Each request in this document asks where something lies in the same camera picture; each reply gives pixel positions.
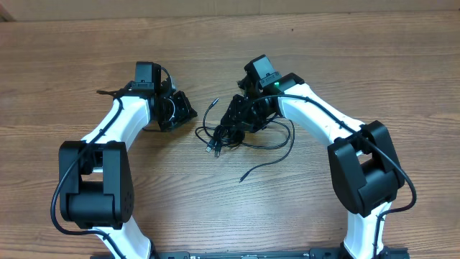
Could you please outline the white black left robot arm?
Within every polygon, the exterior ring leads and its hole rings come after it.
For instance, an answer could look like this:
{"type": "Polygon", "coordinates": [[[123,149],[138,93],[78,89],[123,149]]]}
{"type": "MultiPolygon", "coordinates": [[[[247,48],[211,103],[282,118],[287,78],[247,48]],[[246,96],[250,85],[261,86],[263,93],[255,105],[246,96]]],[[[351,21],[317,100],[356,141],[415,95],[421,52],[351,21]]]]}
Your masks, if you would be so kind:
{"type": "Polygon", "coordinates": [[[113,99],[112,108],[100,124],[59,148],[50,219],[65,235],[97,236],[110,258],[158,258],[133,216],[128,151],[151,122],[158,124],[158,132],[170,132],[197,113],[167,69],[148,61],[138,61],[134,79],[106,95],[113,99]]]}

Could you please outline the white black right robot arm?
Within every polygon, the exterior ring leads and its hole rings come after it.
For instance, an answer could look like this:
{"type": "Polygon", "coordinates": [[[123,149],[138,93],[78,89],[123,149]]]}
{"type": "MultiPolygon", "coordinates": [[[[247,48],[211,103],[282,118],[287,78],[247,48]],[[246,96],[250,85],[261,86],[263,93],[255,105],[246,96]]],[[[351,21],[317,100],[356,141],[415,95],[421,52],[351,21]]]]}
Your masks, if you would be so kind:
{"type": "Polygon", "coordinates": [[[279,116],[299,124],[327,148],[333,189],[348,211],[347,232],[338,248],[312,248],[307,258],[408,258],[408,249],[382,241],[385,217],[405,184],[387,128],[341,113],[301,77],[281,75],[266,55],[244,70],[237,83],[242,93],[233,97],[213,134],[216,145],[240,145],[247,132],[262,130],[279,116]]]}

